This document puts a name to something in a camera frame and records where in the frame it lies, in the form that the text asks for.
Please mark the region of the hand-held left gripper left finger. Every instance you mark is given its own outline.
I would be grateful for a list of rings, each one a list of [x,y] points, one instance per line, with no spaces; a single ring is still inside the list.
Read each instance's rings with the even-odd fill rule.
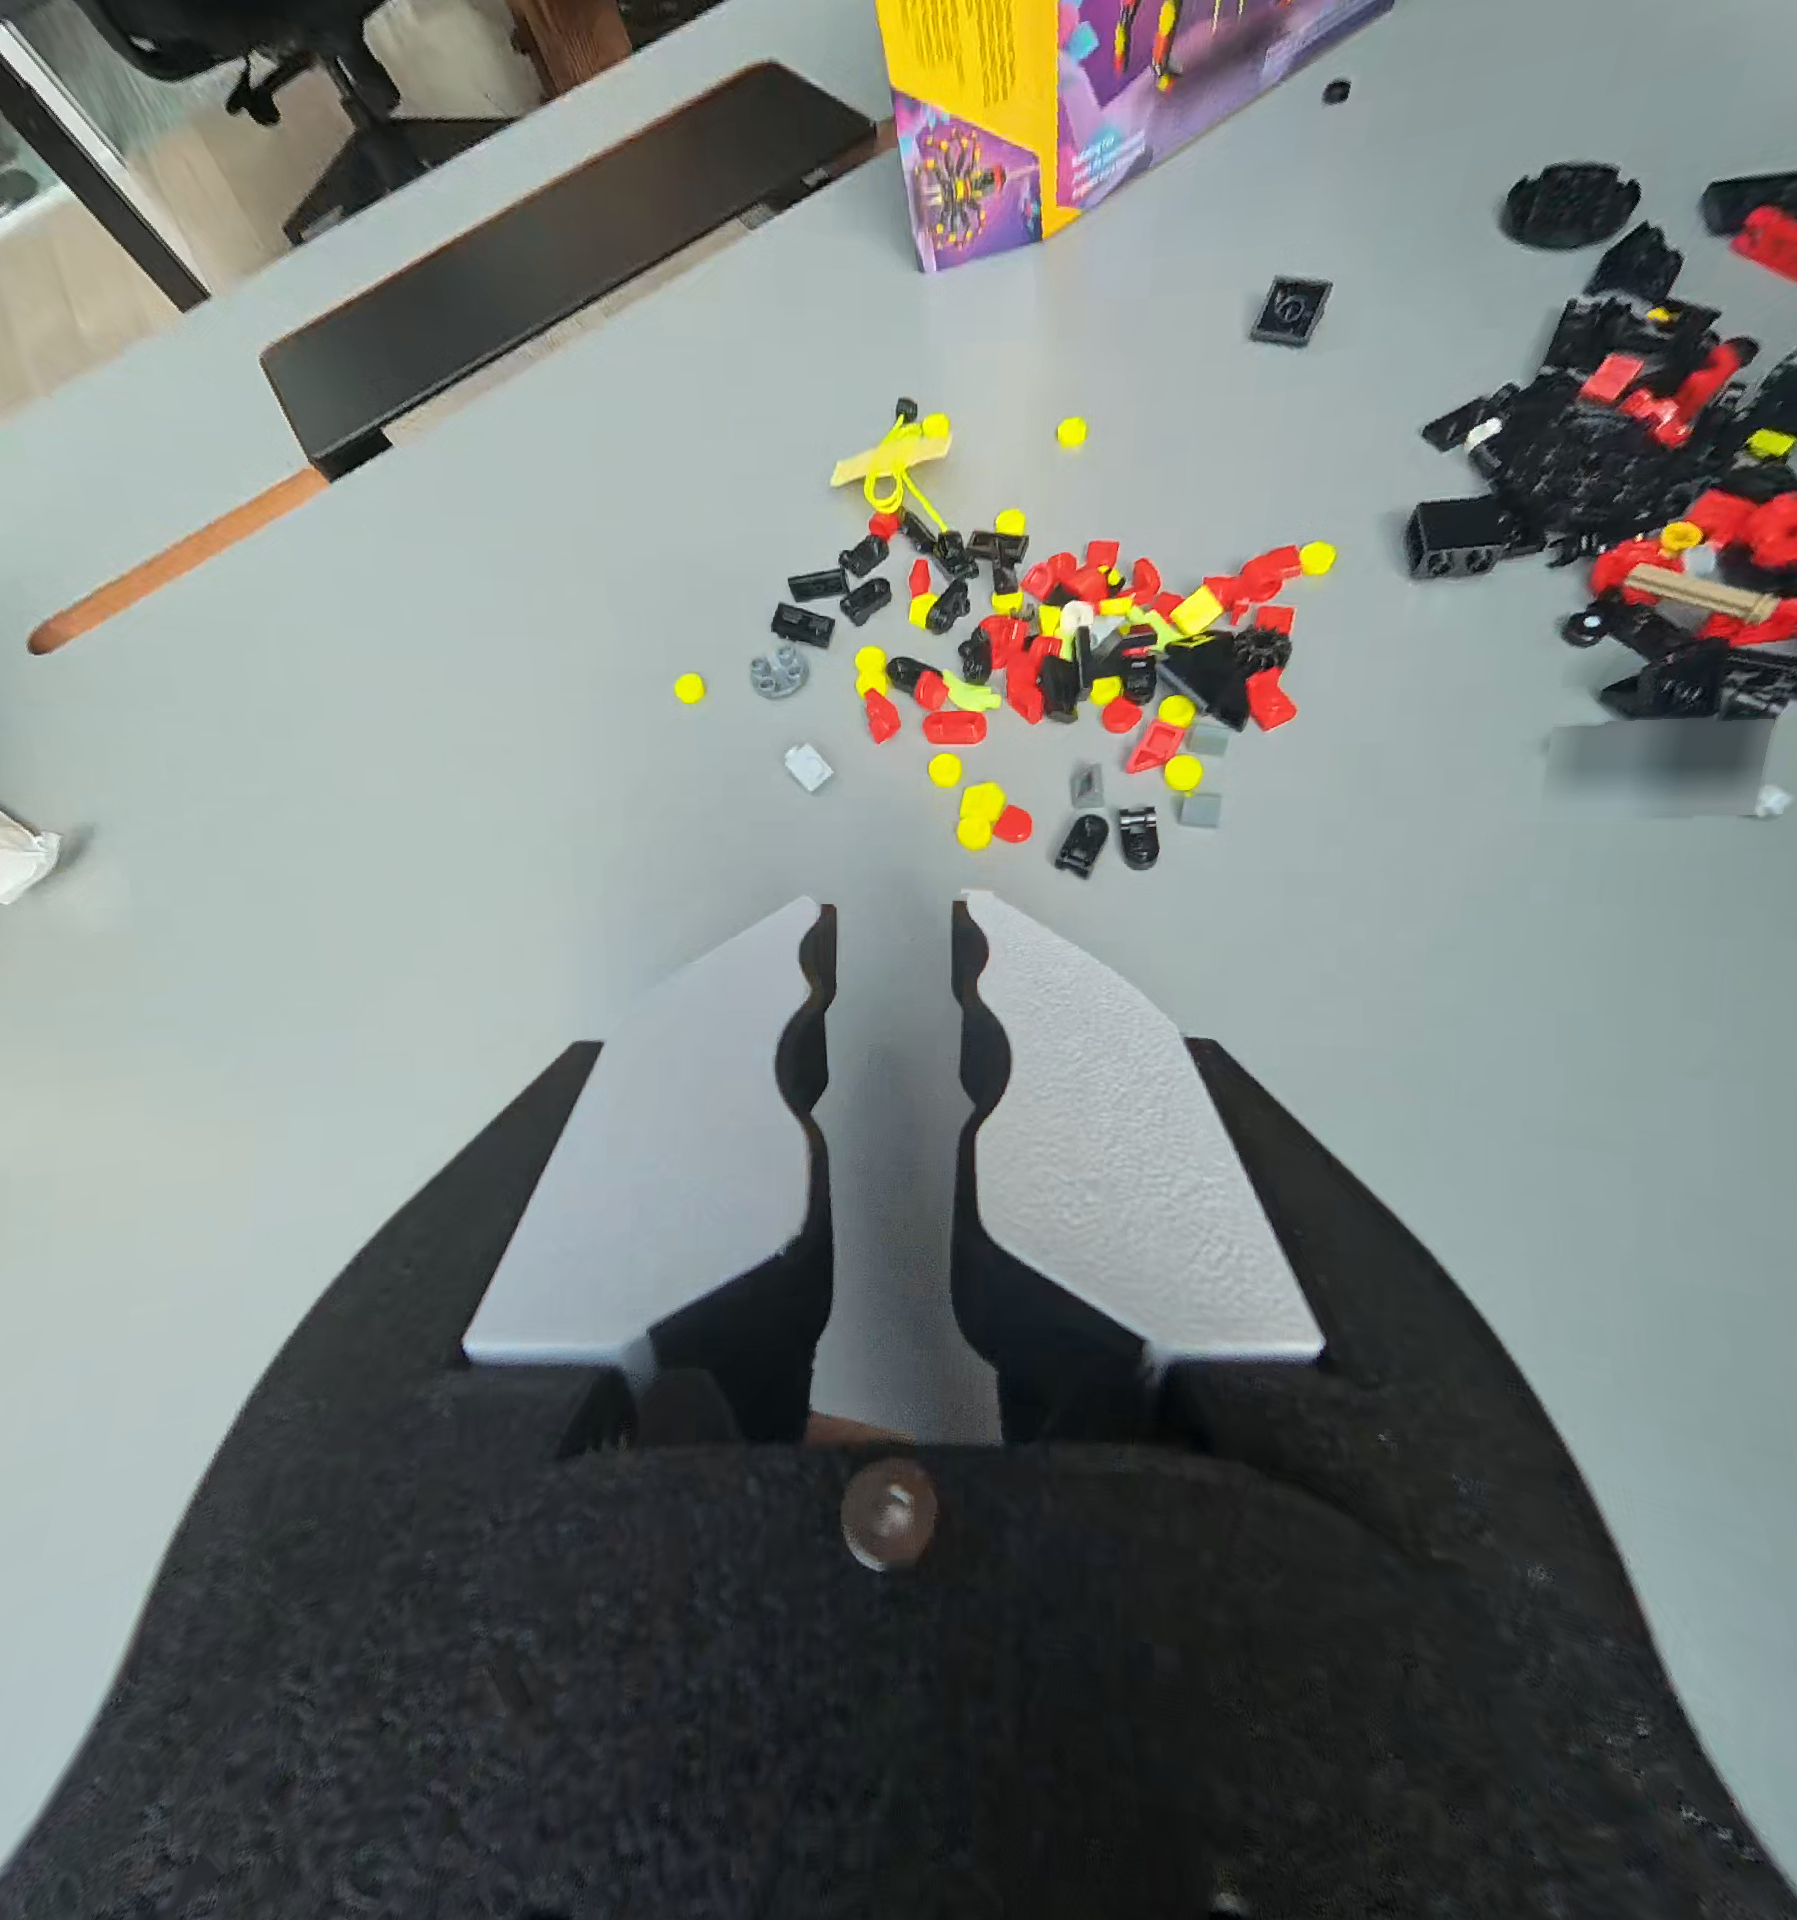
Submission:
[[[600,1042],[464,1334],[485,1367],[655,1370],[687,1319],[814,1239],[831,1310],[837,913],[795,898],[651,989]]]

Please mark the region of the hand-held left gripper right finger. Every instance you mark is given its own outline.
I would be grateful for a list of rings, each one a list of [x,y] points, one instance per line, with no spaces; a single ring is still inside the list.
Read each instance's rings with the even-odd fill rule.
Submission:
[[[953,911],[973,1261],[1175,1363],[1315,1363],[1324,1334],[1180,1027],[995,892]]]

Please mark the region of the pile of small bricks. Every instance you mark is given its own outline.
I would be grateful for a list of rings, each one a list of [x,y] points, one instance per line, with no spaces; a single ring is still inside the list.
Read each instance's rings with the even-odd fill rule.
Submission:
[[[1036,835],[1027,803],[967,773],[967,755],[1008,719],[1094,722],[1125,754],[1128,776],[1159,779],[1187,827],[1212,827],[1219,795],[1206,788],[1208,762],[1235,735],[1296,717],[1289,592],[1327,576],[1337,547],[1275,543],[1191,592],[1170,590],[1151,557],[1126,558],[1117,540],[1036,557],[1020,509],[962,529],[928,499],[918,471],[951,444],[946,413],[897,396],[879,440],[837,460],[829,485],[862,493],[862,535],[834,562],[790,576],[766,645],[747,660],[749,690],[768,701],[803,694],[836,640],[901,606],[911,634],[934,649],[861,644],[852,697],[871,743],[913,728],[928,746],[927,779],[959,795],[961,847],[1019,847]]]

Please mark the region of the grey desk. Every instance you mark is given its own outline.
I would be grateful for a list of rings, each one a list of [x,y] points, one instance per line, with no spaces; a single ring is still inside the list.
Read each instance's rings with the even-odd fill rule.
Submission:
[[[0,427],[0,1870],[64,1780],[266,1367],[571,1042],[793,898],[837,905],[837,1302],[817,1403],[994,1436],[946,1287],[950,917],[998,892],[1219,1041],[1458,1279],[1616,1535],[1733,1812],[1797,1887],[1797,712],[1775,821],[1549,790],[1614,669],[1561,572],[1416,583],[1463,489],[1422,426],[1530,365],[1569,261],[1498,231],[1614,159],[1686,284],[1797,344],[1797,4],[1400,4],[1076,228],[928,279],[892,159],[823,187],[51,658],[47,612],[298,465],[293,323],[778,56],[867,102],[875,29],[732,4]],[[1334,290],[1304,349],[1249,327]],[[1221,821],[1059,877],[1085,724],[994,733],[1036,819],[955,845],[849,648],[744,684],[827,469],[895,396],[942,507],[1196,583],[1329,540],[1298,717]]]

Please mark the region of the heap of black red bricks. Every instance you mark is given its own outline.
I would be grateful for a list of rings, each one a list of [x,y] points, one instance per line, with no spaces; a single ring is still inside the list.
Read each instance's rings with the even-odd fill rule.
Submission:
[[[1584,566],[1561,640],[1634,658],[1616,721],[1768,721],[1797,706],[1797,346],[1758,371],[1680,270],[1634,213],[1536,371],[1422,427],[1483,489],[1420,502],[1403,553],[1420,583]]]

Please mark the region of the purple yellow toy box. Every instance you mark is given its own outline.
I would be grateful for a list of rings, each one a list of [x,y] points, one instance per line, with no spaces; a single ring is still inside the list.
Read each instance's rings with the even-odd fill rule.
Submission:
[[[1391,1],[879,1],[927,274],[1051,238]]]

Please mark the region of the black round brick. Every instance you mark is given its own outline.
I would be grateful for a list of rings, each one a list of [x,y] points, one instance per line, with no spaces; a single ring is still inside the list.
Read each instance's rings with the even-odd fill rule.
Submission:
[[[1500,228],[1524,246],[1579,250],[1627,228],[1640,199],[1640,182],[1613,161],[1557,159],[1510,184]]]

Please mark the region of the wooden table leg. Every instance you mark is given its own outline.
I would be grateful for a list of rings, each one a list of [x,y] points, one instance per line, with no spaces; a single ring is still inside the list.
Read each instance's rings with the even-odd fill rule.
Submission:
[[[507,1],[515,49],[551,102],[637,52],[620,1]]]

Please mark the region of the black office chair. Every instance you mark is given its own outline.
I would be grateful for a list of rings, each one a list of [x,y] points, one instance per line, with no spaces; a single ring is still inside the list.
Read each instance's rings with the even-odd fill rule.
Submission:
[[[79,1],[83,17],[129,66],[158,83],[185,83],[231,62],[273,59],[247,110],[273,124],[285,83],[322,66],[347,108],[369,122],[395,116],[401,90],[371,49],[364,23],[380,1]]]

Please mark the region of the black partition frame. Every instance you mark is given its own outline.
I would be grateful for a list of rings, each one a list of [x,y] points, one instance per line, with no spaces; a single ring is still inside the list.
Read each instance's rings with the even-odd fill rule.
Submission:
[[[32,8],[0,4],[0,116],[178,312],[198,309],[213,289],[183,232],[18,31]]]

